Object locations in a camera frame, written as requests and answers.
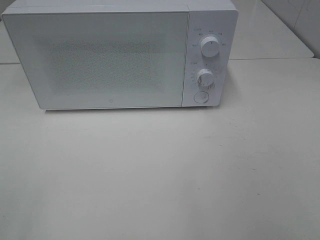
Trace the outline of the upper white power knob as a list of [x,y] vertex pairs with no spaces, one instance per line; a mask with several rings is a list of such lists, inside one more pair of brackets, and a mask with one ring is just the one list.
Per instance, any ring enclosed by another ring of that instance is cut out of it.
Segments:
[[220,52],[221,41],[216,35],[207,35],[200,41],[200,50],[207,58],[215,57]]

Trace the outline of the white timer knob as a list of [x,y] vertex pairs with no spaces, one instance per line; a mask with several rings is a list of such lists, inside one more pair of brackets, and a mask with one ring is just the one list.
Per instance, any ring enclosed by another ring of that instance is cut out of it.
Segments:
[[214,74],[208,68],[202,68],[196,73],[196,80],[200,87],[209,87],[214,81]]

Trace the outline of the round door release button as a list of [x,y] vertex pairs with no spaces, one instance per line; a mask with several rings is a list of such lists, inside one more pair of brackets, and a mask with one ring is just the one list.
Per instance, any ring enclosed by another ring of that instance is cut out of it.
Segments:
[[209,94],[205,91],[200,91],[194,95],[193,99],[198,104],[205,104],[209,100]]

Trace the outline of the white microwave oven body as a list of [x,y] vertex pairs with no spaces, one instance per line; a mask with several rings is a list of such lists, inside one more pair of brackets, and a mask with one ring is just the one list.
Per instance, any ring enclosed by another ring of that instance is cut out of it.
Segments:
[[[238,19],[238,11],[235,5],[229,0],[16,0],[1,14],[1,19],[4,22],[4,15],[21,14],[119,14],[169,12],[188,13],[181,105],[165,107],[92,109],[218,106],[221,101],[227,74],[228,61],[230,58]],[[200,42],[205,36],[209,35],[217,36],[220,40],[219,53],[214,57],[205,57],[201,52]],[[200,87],[198,85],[196,74],[201,69],[210,69],[212,71],[214,75],[214,83],[211,86]],[[194,96],[198,92],[207,92],[209,94],[209,99],[206,103],[197,103],[194,101]]]

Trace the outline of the white microwave door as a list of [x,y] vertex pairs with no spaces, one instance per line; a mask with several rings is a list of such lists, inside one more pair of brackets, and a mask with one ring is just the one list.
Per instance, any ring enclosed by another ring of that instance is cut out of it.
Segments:
[[6,14],[43,110],[182,104],[187,12]]

